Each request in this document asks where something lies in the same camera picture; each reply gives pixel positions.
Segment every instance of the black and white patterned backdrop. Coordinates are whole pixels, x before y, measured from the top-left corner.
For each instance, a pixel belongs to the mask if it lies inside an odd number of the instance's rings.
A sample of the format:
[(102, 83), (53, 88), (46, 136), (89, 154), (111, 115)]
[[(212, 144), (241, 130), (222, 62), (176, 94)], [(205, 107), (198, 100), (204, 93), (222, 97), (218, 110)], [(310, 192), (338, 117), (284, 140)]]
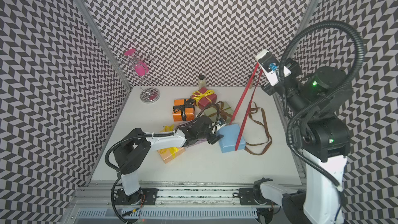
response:
[[(309, 0), (84, 0), (115, 55), (152, 50), (155, 85), (244, 86), (254, 56), (276, 56), (293, 38)], [(125, 73), (132, 85), (137, 76)]]
[[(341, 20), (362, 34), (366, 62), (355, 94), (339, 110), (353, 136), (344, 174), (350, 223), (398, 223), (398, 0), (320, 0), (311, 23)], [(347, 72), (352, 43), (337, 30), (306, 38), (297, 49), (305, 74), (319, 65)]]
[(58, 221), (127, 90), (71, 0), (0, 0), (0, 68), (0, 222)]

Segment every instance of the yellow ribbon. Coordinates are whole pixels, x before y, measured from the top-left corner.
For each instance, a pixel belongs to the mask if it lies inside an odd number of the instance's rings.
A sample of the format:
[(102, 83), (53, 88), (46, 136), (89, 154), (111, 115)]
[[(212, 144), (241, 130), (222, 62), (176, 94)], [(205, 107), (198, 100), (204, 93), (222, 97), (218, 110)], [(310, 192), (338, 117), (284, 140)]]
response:
[(193, 99), (196, 101), (196, 106), (199, 107), (199, 101), (203, 97), (207, 98), (207, 96), (212, 95), (213, 93), (214, 93), (213, 90), (207, 90), (205, 93), (201, 93), (199, 91), (194, 92), (192, 95), (195, 96), (195, 97), (193, 97)]
[(171, 126), (165, 126), (163, 130), (160, 132), (172, 132), (174, 130), (174, 125), (172, 124)]
[(170, 151), (170, 153), (172, 154), (173, 158), (176, 158), (176, 154), (175, 153), (179, 151), (179, 149), (177, 147), (170, 147), (170, 148), (166, 148), (166, 149), (161, 149), (159, 151), (159, 153), (160, 154), (165, 154), (167, 150)]

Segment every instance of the black ribbon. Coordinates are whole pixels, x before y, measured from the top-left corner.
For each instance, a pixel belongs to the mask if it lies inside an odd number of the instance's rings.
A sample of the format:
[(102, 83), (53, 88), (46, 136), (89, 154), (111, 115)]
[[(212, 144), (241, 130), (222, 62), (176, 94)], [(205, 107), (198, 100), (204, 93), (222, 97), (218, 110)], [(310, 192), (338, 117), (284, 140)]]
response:
[(173, 107), (173, 112), (176, 113), (178, 111), (181, 111), (181, 118), (182, 121), (187, 121), (187, 115), (185, 113), (186, 108), (193, 108), (193, 104), (195, 103), (194, 99), (184, 99), (184, 104), (179, 105), (179, 106), (174, 106)]

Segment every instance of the gift box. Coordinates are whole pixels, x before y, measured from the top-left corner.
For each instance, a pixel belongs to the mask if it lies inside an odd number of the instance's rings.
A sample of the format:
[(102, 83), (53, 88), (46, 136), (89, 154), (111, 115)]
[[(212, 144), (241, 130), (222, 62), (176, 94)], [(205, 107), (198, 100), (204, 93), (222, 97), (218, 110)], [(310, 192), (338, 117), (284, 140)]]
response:
[(178, 157), (185, 151), (185, 148), (177, 148), (177, 147), (171, 147), (171, 148), (166, 148), (166, 149), (161, 149), (158, 150), (158, 153), (162, 157), (162, 160), (164, 163), (168, 163), (172, 161), (174, 158)]
[[(223, 135), (218, 143), (221, 147), (221, 152), (233, 152), (235, 151), (236, 141), (238, 140), (240, 127), (238, 124), (232, 124), (229, 126), (222, 127), (220, 130), (217, 131), (217, 135)], [(238, 150), (243, 150), (246, 147), (246, 141), (242, 136)]]
[(217, 102), (217, 95), (213, 90), (207, 90), (206, 87), (202, 87), (198, 91), (194, 92), (191, 96), (195, 100), (195, 106), (203, 110), (208, 104)]
[[(220, 109), (218, 118), (223, 118), (225, 122), (229, 124), (231, 122), (232, 115), (234, 114), (234, 110), (227, 102), (219, 101), (217, 102), (217, 105)], [(217, 108), (215, 106), (205, 109), (204, 114), (209, 117), (212, 122), (216, 122)]]
[(177, 121), (191, 121), (195, 118), (195, 107), (193, 99), (178, 99), (174, 101), (173, 119)]
[[(174, 130), (174, 125), (172, 124), (171, 126), (165, 126), (163, 130), (160, 132), (171, 132)], [(185, 148), (177, 148), (177, 147), (171, 147), (167, 149), (161, 149), (158, 150), (158, 153), (162, 157), (162, 160), (164, 163), (168, 163), (177, 156), (179, 156), (181, 153), (185, 151)]]

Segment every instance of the brown ribbon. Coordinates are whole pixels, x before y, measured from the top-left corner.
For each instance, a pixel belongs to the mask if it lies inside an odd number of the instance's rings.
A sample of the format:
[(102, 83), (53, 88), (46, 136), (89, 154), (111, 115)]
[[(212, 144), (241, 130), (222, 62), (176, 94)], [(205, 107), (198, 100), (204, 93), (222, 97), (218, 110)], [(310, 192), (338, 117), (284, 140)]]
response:
[[(267, 136), (267, 139), (268, 139), (268, 140), (267, 140), (267, 142), (265, 142), (265, 143), (260, 143), (260, 144), (249, 144), (248, 142), (246, 142), (245, 151), (249, 152), (249, 153), (252, 154), (252, 155), (258, 155), (258, 156), (260, 156), (260, 155), (263, 155), (263, 154), (268, 150), (268, 148), (271, 146), (271, 144), (272, 144), (272, 137), (271, 137), (271, 135), (269, 134), (269, 131), (268, 131), (268, 125), (267, 125), (267, 119), (266, 119), (266, 112), (264, 111), (264, 109), (263, 109), (262, 107), (257, 107), (257, 104), (256, 104), (255, 102), (252, 102), (252, 103), (254, 103), (255, 107), (254, 107), (254, 108), (250, 108), (249, 118), (250, 118), (252, 121), (254, 121), (255, 123), (257, 123), (257, 124), (259, 124), (259, 125), (261, 125), (261, 126), (264, 127), (264, 130), (266, 131), (266, 136)], [(253, 117), (251, 116), (252, 114), (257, 113), (259, 109), (261, 109), (261, 113), (262, 113), (262, 115), (263, 115), (263, 123), (254, 120)], [(247, 147), (247, 146), (261, 146), (262, 144), (267, 144), (267, 145), (264, 147), (264, 149), (263, 149), (263, 151), (262, 151), (261, 153), (254, 153), (254, 152), (252, 152), (252, 151)]]
[[(227, 119), (228, 117), (231, 117), (231, 118), (232, 118), (232, 115), (231, 115), (231, 114), (225, 112), (225, 110), (228, 110), (228, 109), (230, 109), (231, 107), (227, 107), (226, 109), (224, 109), (224, 102), (223, 102), (223, 101), (217, 102), (217, 105), (218, 105), (218, 104), (220, 104), (220, 116), (221, 116), (225, 121), (226, 121), (226, 119)], [(212, 114), (210, 114), (208, 117), (211, 118), (211, 117), (213, 117), (213, 116), (215, 116), (215, 115), (217, 115), (217, 111), (214, 112), (214, 113), (212, 113)]]

